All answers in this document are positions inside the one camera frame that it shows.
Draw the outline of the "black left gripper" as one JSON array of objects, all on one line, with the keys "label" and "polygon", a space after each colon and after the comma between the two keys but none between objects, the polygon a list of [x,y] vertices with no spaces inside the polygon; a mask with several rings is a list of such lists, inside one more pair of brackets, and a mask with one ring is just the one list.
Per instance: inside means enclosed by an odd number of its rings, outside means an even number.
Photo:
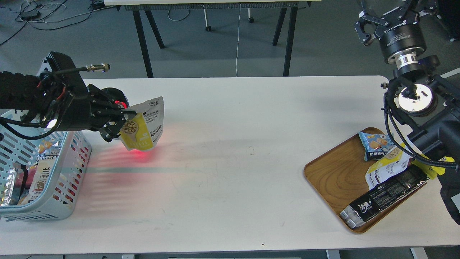
[{"label": "black left gripper", "polygon": [[88,89],[87,97],[71,101],[61,121],[61,131],[99,131],[106,142],[118,139],[124,125],[121,116],[135,117],[137,112],[126,110],[125,102],[110,100],[92,84]]}]

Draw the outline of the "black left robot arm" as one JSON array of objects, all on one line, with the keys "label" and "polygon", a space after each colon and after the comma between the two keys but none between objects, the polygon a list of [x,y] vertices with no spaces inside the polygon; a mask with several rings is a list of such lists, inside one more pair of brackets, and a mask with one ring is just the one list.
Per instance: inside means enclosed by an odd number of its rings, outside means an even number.
[{"label": "black left robot arm", "polygon": [[22,110],[19,119],[1,118],[15,136],[38,140],[55,131],[100,132],[110,142],[136,116],[121,90],[85,84],[81,72],[107,72],[107,63],[76,67],[68,55],[51,51],[36,76],[1,72],[1,108]]}]

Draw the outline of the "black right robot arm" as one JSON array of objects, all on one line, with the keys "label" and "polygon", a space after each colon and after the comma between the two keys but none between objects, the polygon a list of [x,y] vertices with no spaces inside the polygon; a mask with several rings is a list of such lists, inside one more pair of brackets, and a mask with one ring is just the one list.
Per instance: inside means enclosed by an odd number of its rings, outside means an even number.
[{"label": "black right robot arm", "polygon": [[360,0],[362,10],[355,31],[368,46],[377,41],[384,62],[394,64],[393,79],[382,84],[386,131],[391,121],[415,161],[445,168],[440,178],[441,197],[450,216],[459,223],[459,87],[437,75],[436,55],[421,58],[427,50],[420,12],[432,7],[431,0],[405,0],[378,16]]}]

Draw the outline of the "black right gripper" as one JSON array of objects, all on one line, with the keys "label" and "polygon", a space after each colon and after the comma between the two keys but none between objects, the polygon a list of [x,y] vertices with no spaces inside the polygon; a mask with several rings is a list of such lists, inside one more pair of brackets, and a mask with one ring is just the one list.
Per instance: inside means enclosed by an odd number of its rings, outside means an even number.
[{"label": "black right gripper", "polygon": [[401,51],[415,51],[417,55],[421,55],[427,50],[421,27],[417,22],[421,12],[432,13],[436,8],[436,0],[405,0],[401,6],[386,12],[385,19],[362,10],[358,21],[355,22],[355,31],[359,41],[368,46],[376,38],[375,32],[371,32],[372,28],[375,30],[378,26],[385,28],[390,24],[398,24],[379,38],[384,62],[392,64],[396,61],[397,53]]}]

